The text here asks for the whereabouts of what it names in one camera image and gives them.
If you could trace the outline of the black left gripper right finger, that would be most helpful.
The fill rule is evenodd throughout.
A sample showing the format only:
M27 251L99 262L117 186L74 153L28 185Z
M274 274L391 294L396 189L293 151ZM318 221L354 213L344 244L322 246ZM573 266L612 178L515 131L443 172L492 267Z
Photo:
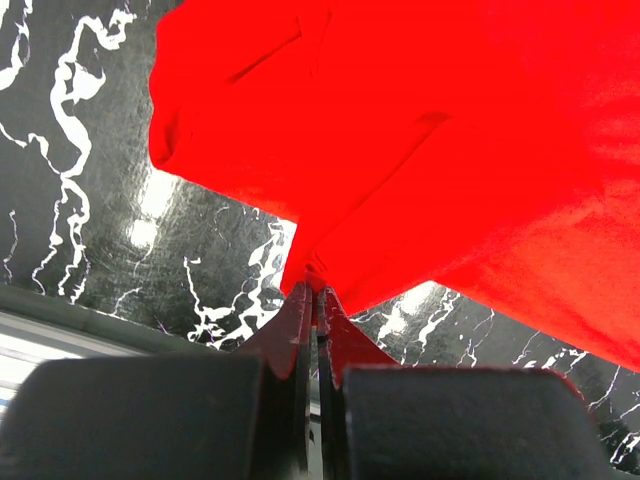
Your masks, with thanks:
M326 287L317 296L316 339L323 476L348 479L349 454L343 374L350 367L396 367L398 363L354 325L335 291Z

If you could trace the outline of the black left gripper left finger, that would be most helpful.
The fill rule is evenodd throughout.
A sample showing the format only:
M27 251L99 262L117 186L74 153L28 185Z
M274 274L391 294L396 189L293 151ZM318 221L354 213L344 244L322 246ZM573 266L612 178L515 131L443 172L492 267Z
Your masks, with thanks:
M251 479L308 473L312 311L312 288L300 282L276 315L239 347L262 361Z

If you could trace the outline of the red t shirt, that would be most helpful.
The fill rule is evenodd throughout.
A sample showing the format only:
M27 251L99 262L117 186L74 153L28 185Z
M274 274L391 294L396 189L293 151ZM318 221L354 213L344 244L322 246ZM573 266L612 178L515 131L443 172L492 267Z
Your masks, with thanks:
M294 222L281 288L435 281L639 367L635 1L186 1L152 164Z

